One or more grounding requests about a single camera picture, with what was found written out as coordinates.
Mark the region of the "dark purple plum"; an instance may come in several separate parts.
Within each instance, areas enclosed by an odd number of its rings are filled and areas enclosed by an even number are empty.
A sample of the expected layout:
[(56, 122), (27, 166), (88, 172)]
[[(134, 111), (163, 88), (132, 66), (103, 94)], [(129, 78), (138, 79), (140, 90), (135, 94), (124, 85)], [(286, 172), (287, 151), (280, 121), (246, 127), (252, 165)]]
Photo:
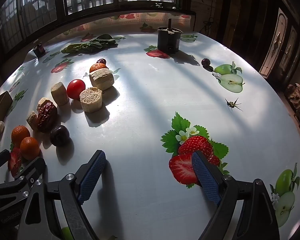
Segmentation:
[(50, 132), (50, 142), (56, 147), (65, 146), (70, 140), (70, 133), (64, 125), (54, 127)]

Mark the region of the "orange tangerine with stem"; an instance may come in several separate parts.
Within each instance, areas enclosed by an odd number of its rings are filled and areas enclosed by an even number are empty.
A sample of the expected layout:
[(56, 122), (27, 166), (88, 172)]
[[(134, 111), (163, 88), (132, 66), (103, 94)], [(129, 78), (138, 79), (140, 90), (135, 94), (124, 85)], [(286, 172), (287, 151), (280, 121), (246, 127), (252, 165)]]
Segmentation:
[(11, 141), (14, 147), (19, 148), (22, 140), (30, 136), (30, 132), (27, 127), (23, 125), (16, 126), (11, 133)]

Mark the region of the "dried red jujube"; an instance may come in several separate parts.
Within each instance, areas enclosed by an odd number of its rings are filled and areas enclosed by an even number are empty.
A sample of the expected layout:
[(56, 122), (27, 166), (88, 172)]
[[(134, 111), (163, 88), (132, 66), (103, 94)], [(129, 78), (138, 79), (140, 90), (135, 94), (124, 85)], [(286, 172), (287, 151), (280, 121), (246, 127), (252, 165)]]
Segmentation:
[(37, 129), (42, 133), (49, 133), (54, 127), (58, 119), (57, 107), (47, 100), (41, 105), (37, 117)]

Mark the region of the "round beige sugarcane slice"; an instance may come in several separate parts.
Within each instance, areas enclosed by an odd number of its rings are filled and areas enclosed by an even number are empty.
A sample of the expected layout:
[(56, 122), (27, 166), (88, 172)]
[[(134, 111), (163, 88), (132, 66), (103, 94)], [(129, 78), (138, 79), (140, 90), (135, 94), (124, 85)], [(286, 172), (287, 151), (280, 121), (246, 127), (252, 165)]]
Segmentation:
[(79, 95), (83, 111), (94, 113), (102, 107), (102, 90), (96, 87), (90, 87), (83, 90)]

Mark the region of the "small beige sugarcane piece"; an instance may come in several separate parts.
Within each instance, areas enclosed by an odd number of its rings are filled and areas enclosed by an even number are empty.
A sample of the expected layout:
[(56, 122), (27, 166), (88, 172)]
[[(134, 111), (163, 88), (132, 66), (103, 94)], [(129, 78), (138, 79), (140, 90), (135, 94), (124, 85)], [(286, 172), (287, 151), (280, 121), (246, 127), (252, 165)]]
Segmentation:
[(33, 131), (38, 131), (38, 115), (35, 111), (32, 111), (28, 115), (26, 121)]

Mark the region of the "tall beige sugarcane piece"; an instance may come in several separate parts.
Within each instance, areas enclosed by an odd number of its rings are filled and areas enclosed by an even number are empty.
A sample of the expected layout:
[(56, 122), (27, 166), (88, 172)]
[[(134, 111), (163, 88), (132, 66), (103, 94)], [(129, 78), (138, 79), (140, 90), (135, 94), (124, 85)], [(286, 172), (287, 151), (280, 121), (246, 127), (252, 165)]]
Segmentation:
[(51, 95), (58, 106), (63, 106), (69, 101), (66, 88), (62, 82), (58, 82), (51, 87)]

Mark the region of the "large beige sugarcane chunk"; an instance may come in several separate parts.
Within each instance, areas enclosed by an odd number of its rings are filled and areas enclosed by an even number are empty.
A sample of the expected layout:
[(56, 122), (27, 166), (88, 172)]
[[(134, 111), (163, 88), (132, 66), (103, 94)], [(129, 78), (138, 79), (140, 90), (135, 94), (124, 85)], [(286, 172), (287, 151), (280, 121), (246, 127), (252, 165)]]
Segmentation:
[(89, 78), (93, 87), (102, 91), (107, 90), (114, 84), (114, 76), (107, 68), (95, 70), (89, 74)]

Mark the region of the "red cherry tomato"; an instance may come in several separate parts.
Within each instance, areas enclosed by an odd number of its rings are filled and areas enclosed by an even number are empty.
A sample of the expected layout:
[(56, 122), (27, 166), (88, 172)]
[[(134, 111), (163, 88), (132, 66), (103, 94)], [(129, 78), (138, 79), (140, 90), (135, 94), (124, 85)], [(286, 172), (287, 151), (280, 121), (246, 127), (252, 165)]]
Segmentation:
[(69, 98), (78, 100), (79, 95), (84, 90), (85, 90), (84, 81), (80, 79), (74, 79), (68, 84), (66, 92)]

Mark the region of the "fruit print tablecloth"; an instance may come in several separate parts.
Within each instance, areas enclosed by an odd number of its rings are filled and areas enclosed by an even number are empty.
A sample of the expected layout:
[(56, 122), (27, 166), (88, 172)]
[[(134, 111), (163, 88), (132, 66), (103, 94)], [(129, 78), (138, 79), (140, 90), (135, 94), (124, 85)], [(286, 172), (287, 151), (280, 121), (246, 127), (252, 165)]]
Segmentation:
[[(300, 180), (300, 135), (285, 105), (267, 81), (244, 59), (201, 34), (185, 32), (175, 57), (151, 55), (157, 33), (101, 21), (52, 34), (38, 59), (31, 49), (0, 87), (12, 97), (0, 151), (10, 148), (11, 132), (26, 125), (51, 87), (81, 79), (91, 86), (89, 69), (106, 59), (114, 85), (103, 107), (85, 113), (77, 101), (58, 110), (70, 144), (57, 149), (38, 135), (48, 181), (62, 179), (86, 163), (96, 150), (107, 166), (83, 210), (100, 239), (198, 239), (215, 206), (202, 188), (174, 178), (168, 163), (179, 146), (176, 133), (208, 133), (224, 169), (237, 180), (264, 181), (268, 191), (283, 188), (281, 173)], [(63, 54), (73, 43), (109, 34), (117, 47), (93, 54)], [(210, 60), (209, 67), (202, 59)], [(300, 239), (300, 181), (280, 204), (281, 239)]]

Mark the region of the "small orange kumquat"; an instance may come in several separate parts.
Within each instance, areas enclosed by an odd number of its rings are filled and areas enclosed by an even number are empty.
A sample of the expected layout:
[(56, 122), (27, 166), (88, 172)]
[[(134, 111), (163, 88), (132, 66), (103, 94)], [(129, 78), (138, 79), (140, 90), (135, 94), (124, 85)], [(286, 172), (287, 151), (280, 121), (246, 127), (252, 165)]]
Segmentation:
[(92, 73), (92, 72), (94, 72), (94, 71), (96, 71), (96, 70), (99, 70), (99, 69), (107, 69), (107, 68), (108, 68), (108, 67), (107, 67), (104, 63), (98, 62), (98, 63), (93, 64), (93, 65), (90, 67), (89, 73)]

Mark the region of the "small dark red grape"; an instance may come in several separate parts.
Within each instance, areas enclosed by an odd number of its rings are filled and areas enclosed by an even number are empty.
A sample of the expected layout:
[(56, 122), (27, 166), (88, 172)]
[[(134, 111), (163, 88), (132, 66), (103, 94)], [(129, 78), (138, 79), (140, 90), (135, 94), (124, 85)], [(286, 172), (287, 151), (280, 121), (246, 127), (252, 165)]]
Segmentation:
[(104, 64), (104, 65), (107, 64), (105, 59), (99, 59), (96, 63), (100, 63), (100, 64)]

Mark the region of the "dark grape near apple print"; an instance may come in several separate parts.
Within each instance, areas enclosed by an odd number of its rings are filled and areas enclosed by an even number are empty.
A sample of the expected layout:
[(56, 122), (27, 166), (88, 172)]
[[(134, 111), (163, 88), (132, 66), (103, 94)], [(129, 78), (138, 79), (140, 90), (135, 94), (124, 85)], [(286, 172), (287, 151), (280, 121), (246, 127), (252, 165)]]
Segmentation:
[(209, 67), (210, 66), (210, 60), (207, 59), (207, 58), (202, 59), (201, 63), (202, 63), (203, 67)]

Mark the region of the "small dark jar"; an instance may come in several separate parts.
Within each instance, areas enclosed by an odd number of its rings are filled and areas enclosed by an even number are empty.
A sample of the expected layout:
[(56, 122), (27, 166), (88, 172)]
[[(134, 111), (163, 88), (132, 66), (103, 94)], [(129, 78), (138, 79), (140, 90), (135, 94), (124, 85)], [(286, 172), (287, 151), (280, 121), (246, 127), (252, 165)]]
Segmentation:
[(46, 54), (46, 50), (43, 47), (42, 42), (39, 42), (34, 46), (33, 52), (37, 58), (41, 58)]

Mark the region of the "green leafy vegetable bunch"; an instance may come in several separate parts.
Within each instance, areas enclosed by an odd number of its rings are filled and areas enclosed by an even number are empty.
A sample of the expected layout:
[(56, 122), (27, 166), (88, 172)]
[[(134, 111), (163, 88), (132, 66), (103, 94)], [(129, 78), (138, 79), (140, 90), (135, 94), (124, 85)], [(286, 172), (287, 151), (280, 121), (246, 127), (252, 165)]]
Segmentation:
[(103, 34), (84, 43), (73, 43), (61, 50), (63, 54), (93, 54), (108, 48), (117, 47), (116, 40), (109, 34)]

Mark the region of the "black plant pot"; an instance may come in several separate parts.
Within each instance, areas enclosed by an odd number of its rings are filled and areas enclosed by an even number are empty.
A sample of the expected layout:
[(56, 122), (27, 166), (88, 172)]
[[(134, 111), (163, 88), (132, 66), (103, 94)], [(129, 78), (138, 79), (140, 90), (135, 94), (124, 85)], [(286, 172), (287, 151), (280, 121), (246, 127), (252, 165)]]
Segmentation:
[(182, 31), (172, 27), (172, 19), (168, 19), (168, 26), (158, 28), (157, 48), (166, 54), (175, 54), (179, 51)]

